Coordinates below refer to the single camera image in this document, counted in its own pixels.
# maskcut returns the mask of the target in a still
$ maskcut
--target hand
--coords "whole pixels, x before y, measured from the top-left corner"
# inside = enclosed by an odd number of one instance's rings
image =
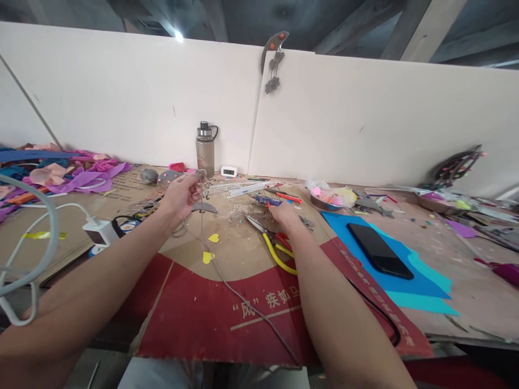
[[[167,213],[174,221],[180,223],[191,213],[193,205],[202,196],[199,183],[200,177],[196,173],[178,177],[169,184],[158,210]]]
[[[295,227],[302,226],[296,209],[288,202],[282,202],[280,206],[271,206],[269,211],[286,233]]]

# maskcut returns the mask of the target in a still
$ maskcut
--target yellow-handled pliers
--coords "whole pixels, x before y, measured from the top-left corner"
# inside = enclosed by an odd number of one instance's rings
[[[284,270],[284,271],[287,271],[289,272],[290,274],[293,274],[293,275],[297,275],[297,270],[295,269],[292,269],[291,267],[287,266],[283,261],[280,260],[280,258],[277,256],[276,252],[274,251],[274,246],[272,245],[272,239],[274,239],[277,234],[275,232],[272,232],[272,231],[269,231],[267,230],[265,227],[263,227],[259,222],[257,222],[256,220],[254,220],[253,218],[251,218],[249,215],[246,215],[247,217],[247,220],[250,222],[250,224],[252,224],[254,227],[256,227],[259,232],[262,233],[263,235],[263,239],[265,239],[265,242],[267,244],[267,247],[269,248],[269,251],[270,251],[270,255],[272,255],[272,258],[274,259],[274,261]],[[280,237],[280,240],[287,244],[288,243],[285,241],[285,239],[281,238]],[[285,247],[279,245],[276,243],[276,246],[275,246],[278,250],[284,252],[286,255],[290,256],[290,257],[294,257],[294,254],[292,253],[292,251],[286,249]]]

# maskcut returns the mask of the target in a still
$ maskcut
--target smartphone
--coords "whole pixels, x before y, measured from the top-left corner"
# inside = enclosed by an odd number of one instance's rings
[[[377,271],[407,280],[415,277],[374,229],[353,223],[347,224],[346,227]]]

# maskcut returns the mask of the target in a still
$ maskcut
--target water bottle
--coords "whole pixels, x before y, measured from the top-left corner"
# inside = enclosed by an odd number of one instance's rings
[[[200,122],[196,136],[196,160],[199,169],[204,169],[207,178],[215,175],[215,139],[218,135],[218,126],[210,126],[208,122]]]

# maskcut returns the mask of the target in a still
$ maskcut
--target yellow heart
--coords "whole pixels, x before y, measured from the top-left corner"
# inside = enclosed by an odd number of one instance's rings
[[[211,242],[217,243],[219,241],[218,234],[211,235],[207,240],[210,240]]]
[[[211,262],[211,253],[208,253],[207,251],[204,251],[204,263],[208,265]]]

